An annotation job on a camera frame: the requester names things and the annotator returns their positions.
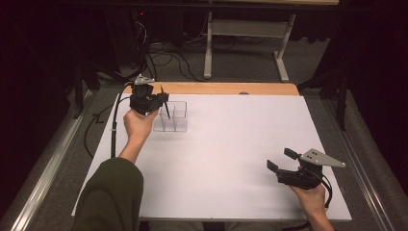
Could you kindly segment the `metal floor rail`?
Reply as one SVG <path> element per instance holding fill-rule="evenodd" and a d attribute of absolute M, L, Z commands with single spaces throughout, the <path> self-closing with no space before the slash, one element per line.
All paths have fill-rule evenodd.
<path fill-rule="evenodd" d="M 95 91 L 83 91 L 82 106 L 74 104 L 69 108 L 51 141 L 46 145 L 8 213 L 12 214 L 13 225 L 6 231 L 27 231 L 34 220 L 45 196 L 48 194 L 65 154 L 84 118 L 83 112 L 89 107 Z"/>
<path fill-rule="evenodd" d="M 363 162 L 359 159 L 358 153 L 352 146 L 351 139 L 343 130 L 337 121 L 335 106 L 331 101 L 323 100 L 324 109 L 329 114 L 330 119 L 336 127 L 337 133 L 340 135 L 343 146 L 346 150 L 347 166 L 353 171 L 359 188 L 370 208 L 370 213 L 375 219 L 380 231 L 396 231 L 392 223 L 390 215 L 386 212 L 384 203 L 380 198 L 380 194 L 374 188 L 374 185 L 369 179 L 368 173 L 364 169 Z"/>

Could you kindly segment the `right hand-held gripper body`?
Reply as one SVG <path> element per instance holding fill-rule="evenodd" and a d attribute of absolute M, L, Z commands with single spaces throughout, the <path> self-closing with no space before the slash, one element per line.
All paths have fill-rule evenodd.
<path fill-rule="evenodd" d="M 305 153 L 298 154 L 299 158 L 297 160 L 300 168 L 296 171 L 278 168 L 275 174 L 279 183 L 310 190 L 322 182 L 322 168 L 324 166 L 345 167 L 344 162 L 336 160 L 314 148 Z"/>

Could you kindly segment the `person's right hand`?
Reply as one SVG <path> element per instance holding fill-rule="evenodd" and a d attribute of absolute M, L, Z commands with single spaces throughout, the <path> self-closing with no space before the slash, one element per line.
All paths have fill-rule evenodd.
<path fill-rule="evenodd" d="M 300 206 L 307 216 L 325 214 L 325 189 L 323 185 L 318 185 L 310 190 L 304 190 L 295 186 L 291 186 L 291 190 L 297 196 Z"/>

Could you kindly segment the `black metal stand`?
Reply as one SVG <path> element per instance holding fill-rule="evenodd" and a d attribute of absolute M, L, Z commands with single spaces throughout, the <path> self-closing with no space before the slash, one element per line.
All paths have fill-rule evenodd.
<path fill-rule="evenodd" d="M 320 88 L 321 99 L 336 99 L 336 119 L 340 128 L 345 130 L 344 116 L 346 108 L 347 75 L 340 64 L 315 75 L 313 78 L 296 86 L 298 91 Z"/>
<path fill-rule="evenodd" d="M 74 71 L 74 99 L 75 99 L 75 114 L 74 119 L 77 119 L 84 109 L 84 90 L 83 85 L 86 85 L 89 90 L 99 90 L 100 82 L 97 77 L 97 67 L 93 62 L 80 60 Z"/>

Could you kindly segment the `person's left hand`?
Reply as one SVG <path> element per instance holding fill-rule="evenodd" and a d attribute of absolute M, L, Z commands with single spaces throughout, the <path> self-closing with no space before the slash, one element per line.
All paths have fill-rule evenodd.
<path fill-rule="evenodd" d="M 148 115 L 140 115 L 134 110 L 125 114 L 123 121 L 130 145 L 143 146 L 152 131 L 153 120 L 157 114 L 158 112 L 154 111 Z"/>

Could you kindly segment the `white desk frame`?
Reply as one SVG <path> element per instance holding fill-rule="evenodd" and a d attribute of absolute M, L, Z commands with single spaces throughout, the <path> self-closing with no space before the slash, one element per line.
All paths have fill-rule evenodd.
<path fill-rule="evenodd" d="M 281 39 L 279 50 L 273 52 L 273 57 L 282 82 L 289 82 L 283 56 L 292 33 L 295 14 L 291 14 L 284 22 L 248 21 L 234 19 L 213 19 L 212 13 L 207 13 L 207 42 L 204 60 L 204 78 L 212 77 L 213 36 L 251 37 Z"/>

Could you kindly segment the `dark blue paintbrush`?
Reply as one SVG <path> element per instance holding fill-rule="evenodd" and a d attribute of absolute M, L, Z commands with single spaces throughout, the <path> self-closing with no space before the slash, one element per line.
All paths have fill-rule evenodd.
<path fill-rule="evenodd" d="M 165 105 L 167 118 L 170 119 L 169 108 L 168 108 L 168 105 L 167 105 L 169 94 L 164 91 L 164 88 L 163 88 L 162 85 L 161 85 L 161 94 L 163 95 L 163 103 Z"/>

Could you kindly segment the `white table sheet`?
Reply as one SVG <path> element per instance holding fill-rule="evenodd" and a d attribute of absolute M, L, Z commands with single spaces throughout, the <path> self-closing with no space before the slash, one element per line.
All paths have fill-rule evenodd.
<path fill-rule="evenodd" d="M 293 95 L 172 94 L 187 105 L 184 132 L 154 131 L 136 161 L 143 220 L 289 221 L 305 218 L 267 168 L 321 149 L 306 101 Z"/>

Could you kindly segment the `clear plastic divided organizer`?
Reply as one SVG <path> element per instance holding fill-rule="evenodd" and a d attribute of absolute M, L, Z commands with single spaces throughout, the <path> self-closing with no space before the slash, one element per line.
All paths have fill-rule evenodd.
<path fill-rule="evenodd" d="M 188 111 L 185 101 L 167 102 L 170 119 L 167 118 L 165 105 L 160 109 L 153 123 L 154 132 L 183 132 L 188 130 Z"/>

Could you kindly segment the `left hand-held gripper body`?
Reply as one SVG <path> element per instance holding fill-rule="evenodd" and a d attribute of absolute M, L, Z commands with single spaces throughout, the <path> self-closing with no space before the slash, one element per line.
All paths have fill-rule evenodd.
<path fill-rule="evenodd" d="M 154 79 L 140 74 L 132 86 L 130 107 L 140 115 L 145 116 L 158 109 L 157 96 L 153 93 L 154 87 L 151 86 L 154 82 Z"/>

